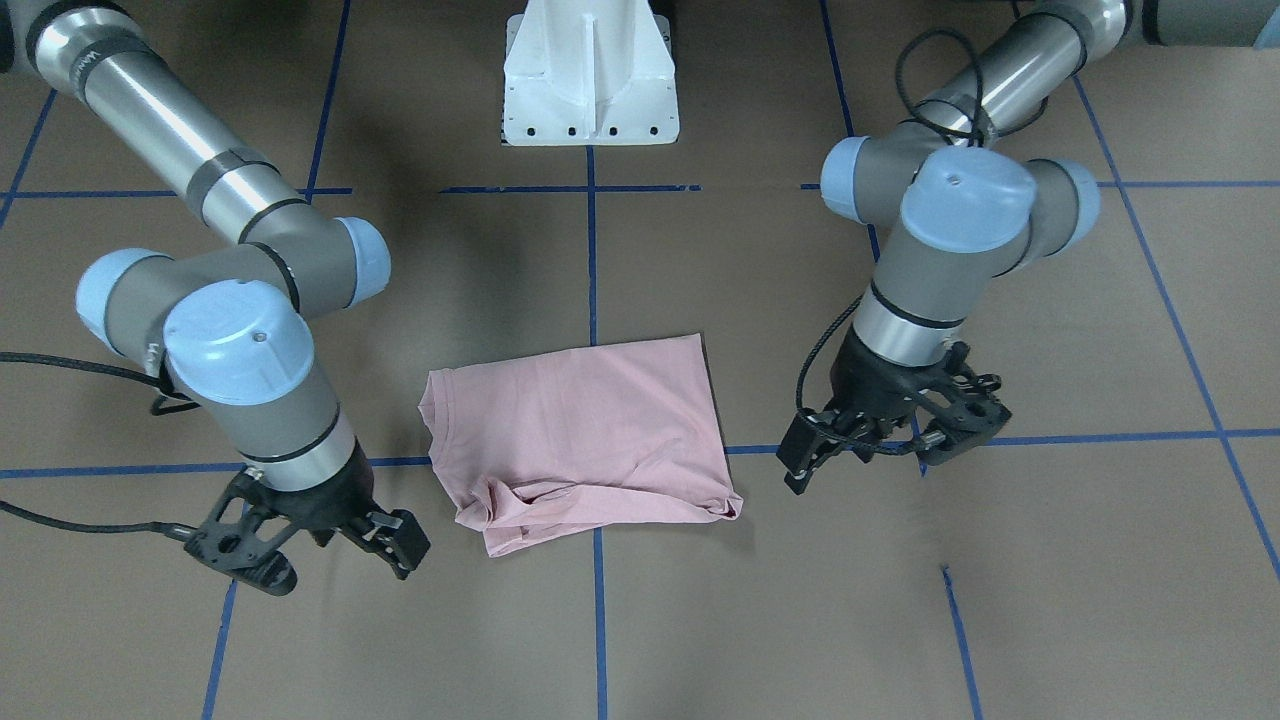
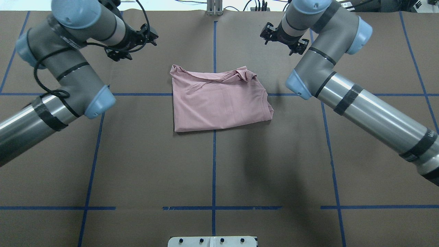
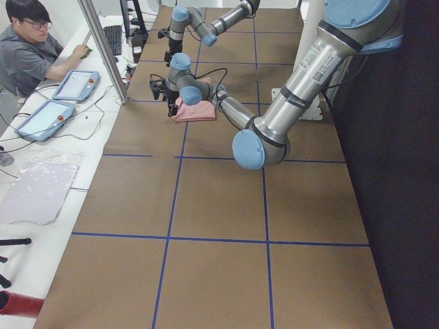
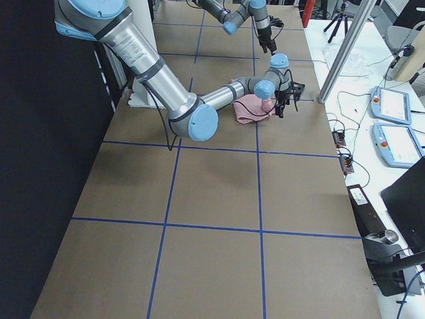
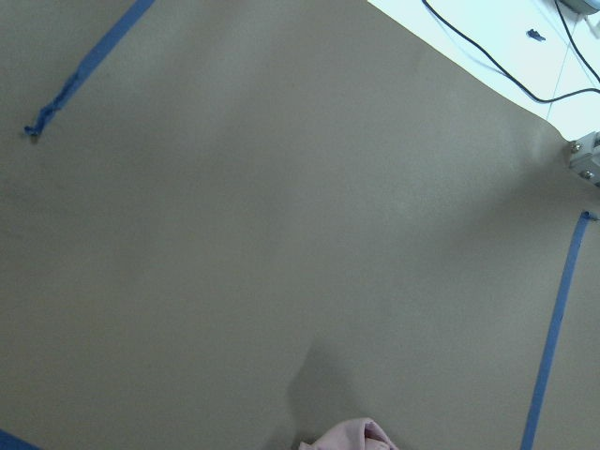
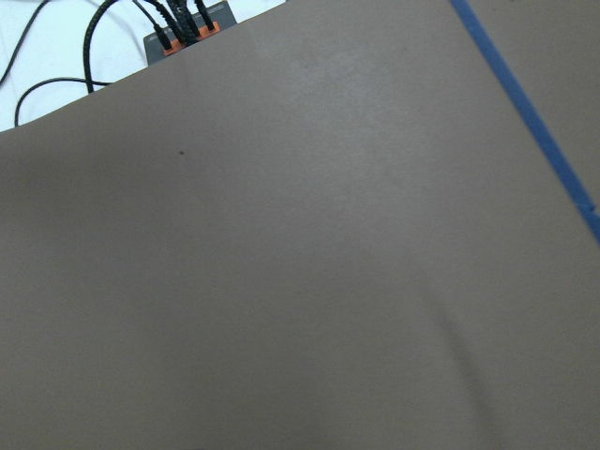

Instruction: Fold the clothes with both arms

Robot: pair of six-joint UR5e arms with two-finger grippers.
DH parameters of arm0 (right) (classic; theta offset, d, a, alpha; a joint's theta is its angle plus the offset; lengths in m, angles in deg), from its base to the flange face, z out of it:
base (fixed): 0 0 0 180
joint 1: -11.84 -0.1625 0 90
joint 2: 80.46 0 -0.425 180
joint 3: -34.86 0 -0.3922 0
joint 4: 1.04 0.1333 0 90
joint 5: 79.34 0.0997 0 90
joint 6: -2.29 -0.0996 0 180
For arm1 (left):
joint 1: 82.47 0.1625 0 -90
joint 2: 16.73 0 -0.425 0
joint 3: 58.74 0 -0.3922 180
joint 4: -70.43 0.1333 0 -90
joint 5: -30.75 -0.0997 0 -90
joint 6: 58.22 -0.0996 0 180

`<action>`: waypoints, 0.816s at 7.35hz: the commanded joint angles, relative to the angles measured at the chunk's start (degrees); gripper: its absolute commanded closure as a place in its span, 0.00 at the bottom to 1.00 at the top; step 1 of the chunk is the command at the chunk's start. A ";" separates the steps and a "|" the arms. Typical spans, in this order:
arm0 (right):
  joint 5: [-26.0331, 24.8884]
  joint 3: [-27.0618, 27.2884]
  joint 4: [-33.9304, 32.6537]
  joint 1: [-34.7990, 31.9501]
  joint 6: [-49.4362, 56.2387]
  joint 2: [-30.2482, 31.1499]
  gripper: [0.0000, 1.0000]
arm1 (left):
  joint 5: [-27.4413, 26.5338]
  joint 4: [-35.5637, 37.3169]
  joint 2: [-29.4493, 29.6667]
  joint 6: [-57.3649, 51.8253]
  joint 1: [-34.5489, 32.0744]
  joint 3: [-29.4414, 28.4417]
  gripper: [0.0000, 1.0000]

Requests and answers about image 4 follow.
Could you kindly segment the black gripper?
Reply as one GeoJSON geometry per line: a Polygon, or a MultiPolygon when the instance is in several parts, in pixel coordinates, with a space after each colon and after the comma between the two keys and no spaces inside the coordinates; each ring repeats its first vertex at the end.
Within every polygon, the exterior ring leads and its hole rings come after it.
{"type": "Polygon", "coordinates": [[[275,40],[272,40],[272,30],[270,27],[258,29],[258,41],[264,53],[270,51],[271,55],[274,55],[277,50],[275,40]]]}
{"type": "Polygon", "coordinates": [[[275,91],[275,115],[279,118],[284,117],[284,106],[290,104],[290,93],[288,91],[275,91]]]}

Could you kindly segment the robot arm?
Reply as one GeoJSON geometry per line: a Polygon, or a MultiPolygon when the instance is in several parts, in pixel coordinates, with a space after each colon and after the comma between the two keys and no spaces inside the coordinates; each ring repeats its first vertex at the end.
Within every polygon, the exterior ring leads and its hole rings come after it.
{"type": "Polygon", "coordinates": [[[218,128],[218,110],[235,100],[255,94],[265,100],[271,95],[288,103],[294,82],[285,54],[276,53],[272,18],[265,1],[242,1],[235,12],[218,1],[196,4],[222,23],[229,35],[253,18],[260,46],[271,52],[270,67],[263,76],[237,78],[202,97],[188,92],[133,21],[126,1],[55,1],[56,30],[67,37],[98,41],[109,46],[167,109],[171,131],[194,141],[212,138],[218,128]]]}
{"type": "Polygon", "coordinates": [[[241,1],[239,7],[230,11],[224,7],[224,2],[211,0],[192,1],[199,9],[203,9],[222,24],[228,35],[233,35],[245,23],[252,19],[256,28],[256,37],[264,53],[274,55],[277,51],[275,38],[272,37],[272,27],[282,28],[283,21],[268,14],[266,1],[241,1]]]}

